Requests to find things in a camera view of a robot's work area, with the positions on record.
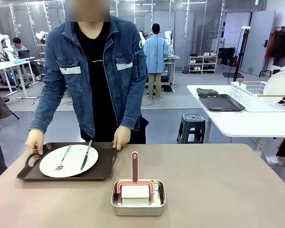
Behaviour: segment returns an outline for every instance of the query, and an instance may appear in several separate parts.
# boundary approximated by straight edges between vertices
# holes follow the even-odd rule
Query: person's foot
[[[278,164],[279,161],[285,162],[285,158],[284,158],[284,157],[276,156],[276,157],[272,160],[272,162],[273,162],[274,164]]]

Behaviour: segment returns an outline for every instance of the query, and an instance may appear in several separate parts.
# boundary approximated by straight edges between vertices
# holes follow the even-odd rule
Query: shoe rack
[[[217,68],[218,56],[189,56],[188,71],[200,74],[206,74],[206,72],[213,71]],[[204,67],[213,67],[214,69],[205,69]],[[190,70],[190,68],[200,67],[200,70]]]

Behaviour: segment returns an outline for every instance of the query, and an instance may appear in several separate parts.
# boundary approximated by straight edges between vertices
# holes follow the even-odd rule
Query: gray shirt
[[[12,45],[13,49],[14,49],[14,57],[19,57],[18,55],[18,51],[25,51],[27,50],[27,48],[25,46],[21,46],[20,48],[16,47],[16,45]]]

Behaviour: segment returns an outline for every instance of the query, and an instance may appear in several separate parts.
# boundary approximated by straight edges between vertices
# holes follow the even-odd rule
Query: door handle
[[[268,45],[268,39],[267,39],[267,40],[265,40],[265,44],[263,44],[263,46],[266,48],[266,47],[267,47],[267,45]]]

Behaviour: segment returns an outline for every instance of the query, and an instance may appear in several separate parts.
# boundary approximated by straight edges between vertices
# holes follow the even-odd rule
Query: black t-shirt
[[[88,38],[75,23],[75,33],[88,61],[90,84],[92,88],[94,142],[112,142],[117,129],[113,103],[104,68],[104,48],[110,32],[110,23],[104,22],[99,36]],[[91,137],[83,130],[81,137],[88,141]]]

